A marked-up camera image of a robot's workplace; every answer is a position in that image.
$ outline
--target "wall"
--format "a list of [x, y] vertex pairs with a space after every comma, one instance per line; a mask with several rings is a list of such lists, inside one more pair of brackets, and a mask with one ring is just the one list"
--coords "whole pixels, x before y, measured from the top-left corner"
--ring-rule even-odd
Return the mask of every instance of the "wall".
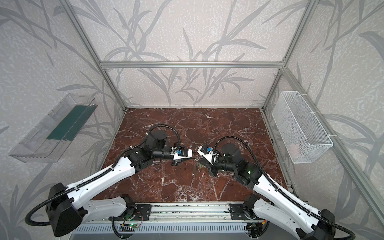
[[[299, 83], [384, 196], [384, 2], [336, 1], [316, 7], [288, 63]], [[360, 239], [384, 239], [384, 230], [332, 150], [311, 164], [292, 164], [267, 113], [292, 180], [302, 199], [333, 211]]]
[[[57, 1], [0, 3], [0, 238], [53, 239], [50, 226], [31, 227], [26, 213], [49, 188], [68, 184], [103, 163], [123, 111]], [[23, 163], [8, 156], [68, 93], [98, 105], [57, 163]], [[47, 221], [44, 209], [34, 217]]]
[[[71, 0], [102, 61], [281, 61], [307, 1]], [[262, 106], [275, 69], [110, 69], [128, 106]]]

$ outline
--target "transparent container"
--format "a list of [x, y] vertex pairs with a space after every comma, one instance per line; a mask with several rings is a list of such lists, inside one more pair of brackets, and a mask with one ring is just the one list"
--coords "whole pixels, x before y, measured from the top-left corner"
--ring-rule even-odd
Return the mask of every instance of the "transparent container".
[[293, 163], [314, 162], [333, 146], [324, 127], [297, 91], [281, 92], [272, 116]]
[[66, 95], [9, 155], [23, 162], [57, 162], [97, 107], [93, 100]]

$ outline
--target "red marble surface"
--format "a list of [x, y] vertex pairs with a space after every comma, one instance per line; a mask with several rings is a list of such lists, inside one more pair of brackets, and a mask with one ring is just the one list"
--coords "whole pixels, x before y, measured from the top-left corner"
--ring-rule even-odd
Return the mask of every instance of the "red marble surface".
[[[112, 164], [122, 150], [139, 143], [148, 128], [158, 123], [176, 128], [182, 146], [192, 149], [193, 157], [197, 159], [199, 155], [196, 151], [202, 144], [214, 146], [219, 138], [227, 135], [246, 140], [266, 172], [286, 188], [258, 108], [128, 109], [103, 167]], [[176, 136], [169, 130], [167, 134], [173, 144]], [[218, 150], [229, 141], [223, 140]], [[240, 143], [235, 139], [232, 142], [240, 148], [245, 160], [253, 161]], [[253, 193], [236, 182], [232, 173], [219, 172], [214, 178], [206, 168], [199, 168], [196, 161], [188, 160], [179, 166], [171, 166], [171, 161], [164, 160], [159, 165], [152, 165], [123, 179], [94, 199], [128, 194], [135, 202], [244, 201]]]

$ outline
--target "gray floor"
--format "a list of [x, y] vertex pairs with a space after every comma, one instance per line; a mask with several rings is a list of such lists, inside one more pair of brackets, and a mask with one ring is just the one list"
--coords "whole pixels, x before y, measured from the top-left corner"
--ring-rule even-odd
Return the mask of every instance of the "gray floor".
[[[249, 240], [245, 233], [156, 233], [134, 234], [129, 240]], [[267, 231], [259, 240], [296, 240], [288, 232], [274, 224], [270, 224]], [[114, 234], [72, 234], [70, 240], [118, 240]]]

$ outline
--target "leaf pattern wallpaper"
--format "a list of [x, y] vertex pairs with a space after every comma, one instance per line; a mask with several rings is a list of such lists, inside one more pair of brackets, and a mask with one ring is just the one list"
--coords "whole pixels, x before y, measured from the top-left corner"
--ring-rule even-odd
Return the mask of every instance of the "leaf pattern wallpaper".
[[[31, 227], [25, 214], [50, 187], [96, 172], [123, 110], [106, 86], [58, 1], [0, 3], [0, 238], [53, 239], [50, 226]], [[9, 152], [68, 93], [95, 97], [98, 105], [57, 163], [23, 163]], [[46, 221], [44, 209], [34, 217]]]
[[[288, 63], [377, 191], [384, 196], [384, 1], [330, 1], [316, 7]], [[296, 191], [361, 239], [384, 230], [333, 151], [311, 164], [292, 164], [271, 116], [282, 78], [266, 111]]]
[[[102, 61], [281, 61], [307, 4], [70, 2]], [[277, 70], [115, 68], [108, 73], [127, 106], [258, 107]]]

